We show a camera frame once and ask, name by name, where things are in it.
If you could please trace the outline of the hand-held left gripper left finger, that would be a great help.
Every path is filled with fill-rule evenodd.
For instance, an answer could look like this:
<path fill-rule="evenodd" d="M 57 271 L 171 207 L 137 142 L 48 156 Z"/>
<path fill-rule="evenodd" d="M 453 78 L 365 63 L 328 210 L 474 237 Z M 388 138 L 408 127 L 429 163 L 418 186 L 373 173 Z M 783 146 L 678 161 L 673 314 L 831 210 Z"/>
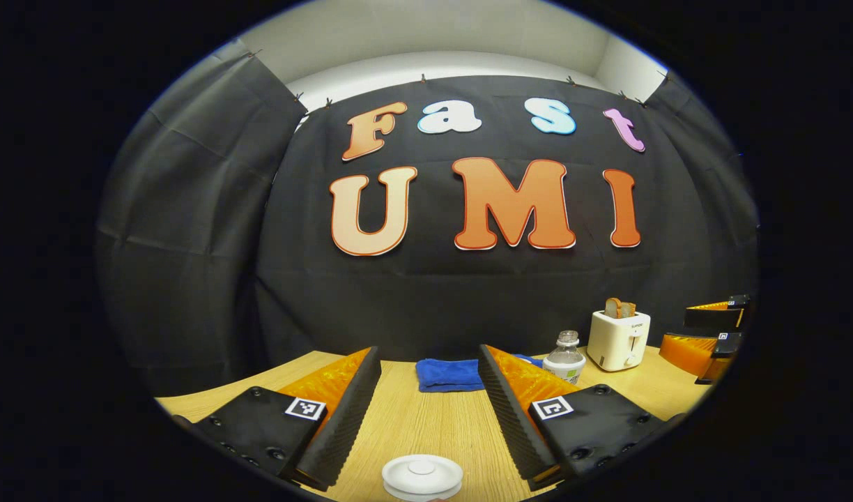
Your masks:
<path fill-rule="evenodd" d="M 252 386 L 190 432 L 267 476 L 324 492 L 337 483 L 381 375 L 367 347 L 280 388 Z"/>

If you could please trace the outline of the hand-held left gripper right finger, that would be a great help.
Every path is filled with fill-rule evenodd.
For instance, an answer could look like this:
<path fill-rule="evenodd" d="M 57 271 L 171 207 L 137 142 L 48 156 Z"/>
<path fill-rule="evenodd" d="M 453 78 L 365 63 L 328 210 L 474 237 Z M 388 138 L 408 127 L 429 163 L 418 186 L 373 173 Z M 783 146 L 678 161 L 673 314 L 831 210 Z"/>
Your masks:
<path fill-rule="evenodd" d="M 534 492 L 595 477 L 684 419 L 659 419 L 606 384 L 577 390 L 488 345 L 479 348 L 478 374 L 516 469 Z"/>

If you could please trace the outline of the clear water bottle green label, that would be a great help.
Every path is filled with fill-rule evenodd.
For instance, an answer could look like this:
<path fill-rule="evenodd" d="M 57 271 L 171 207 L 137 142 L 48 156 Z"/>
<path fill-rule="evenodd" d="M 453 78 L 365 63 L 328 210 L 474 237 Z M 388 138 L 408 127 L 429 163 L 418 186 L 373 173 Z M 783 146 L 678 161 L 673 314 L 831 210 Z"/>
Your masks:
<path fill-rule="evenodd" d="M 579 334 L 575 330 L 561 331 L 556 345 L 556 349 L 542 359 L 542 369 L 576 385 L 586 364 L 586 357 L 578 348 Z"/>

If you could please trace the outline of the white teacup lid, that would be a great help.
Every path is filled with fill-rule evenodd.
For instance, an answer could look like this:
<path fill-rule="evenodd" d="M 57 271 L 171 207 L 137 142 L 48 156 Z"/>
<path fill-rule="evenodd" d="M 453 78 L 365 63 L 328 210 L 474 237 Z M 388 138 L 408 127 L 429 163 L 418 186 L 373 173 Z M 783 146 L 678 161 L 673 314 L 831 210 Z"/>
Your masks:
<path fill-rule="evenodd" d="M 392 488 L 418 495 L 459 488 L 463 480 L 463 469 L 439 455 L 404 455 L 389 461 L 381 473 Z"/>

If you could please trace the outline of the white teacup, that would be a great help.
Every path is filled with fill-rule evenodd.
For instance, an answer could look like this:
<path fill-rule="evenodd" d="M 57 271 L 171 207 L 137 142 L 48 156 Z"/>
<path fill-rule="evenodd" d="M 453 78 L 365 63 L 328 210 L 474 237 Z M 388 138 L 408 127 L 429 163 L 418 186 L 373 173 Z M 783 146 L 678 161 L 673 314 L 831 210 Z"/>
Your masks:
<path fill-rule="evenodd" d="M 443 492 L 436 492 L 432 494 L 417 494 L 412 492 L 404 492 L 400 489 L 395 489 L 387 483 L 384 483 L 385 491 L 395 498 L 404 500 L 405 502 L 436 502 L 436 500 L 448 500 L 452 496 L 457 495 L 462 488 L 462 484 L 458 483 L 452 488 L 443 490 Z"/>

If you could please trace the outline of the white toaster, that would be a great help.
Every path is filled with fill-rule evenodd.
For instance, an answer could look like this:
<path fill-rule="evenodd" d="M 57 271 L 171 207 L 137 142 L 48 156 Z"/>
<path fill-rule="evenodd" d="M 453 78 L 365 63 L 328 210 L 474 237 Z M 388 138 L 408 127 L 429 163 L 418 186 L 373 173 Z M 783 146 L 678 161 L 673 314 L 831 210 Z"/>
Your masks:
<path fill-rule="evenodd" d="M 593 312 L 586 354 L 606 372 L 634 368 L 643 361 L 650 324 L 652 318 L 643 312 L 621 319 Z"/>

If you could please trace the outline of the blue towel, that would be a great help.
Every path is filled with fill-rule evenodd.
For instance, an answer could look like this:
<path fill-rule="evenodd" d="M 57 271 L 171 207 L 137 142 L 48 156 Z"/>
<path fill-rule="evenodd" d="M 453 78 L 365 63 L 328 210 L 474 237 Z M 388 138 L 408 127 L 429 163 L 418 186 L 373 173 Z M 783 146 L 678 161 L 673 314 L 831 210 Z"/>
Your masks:
<path fill-rule="evenodd" d="M 472 392 L 484 389 L 478 359 L 443 361 L 424 359 L 415 363 L 418 390 L 424 393 Z"/>

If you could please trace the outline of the black backdrop cloth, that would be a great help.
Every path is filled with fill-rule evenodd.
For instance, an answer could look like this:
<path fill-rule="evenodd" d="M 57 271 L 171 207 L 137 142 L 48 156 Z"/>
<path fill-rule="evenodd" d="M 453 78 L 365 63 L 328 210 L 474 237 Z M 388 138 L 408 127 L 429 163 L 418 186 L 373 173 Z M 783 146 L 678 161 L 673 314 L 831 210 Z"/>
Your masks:
<path fill-rule="evenodd" d="M 690 89 L 645 101 L 541 77 L 388 86 L 306 111 L 226 47 L 139 119 L 102 191 L 96 264 L 155 396 L 312 351 L 538 355 L 607 298 L 652 318 L 755 295 L 743 158 Z"/>

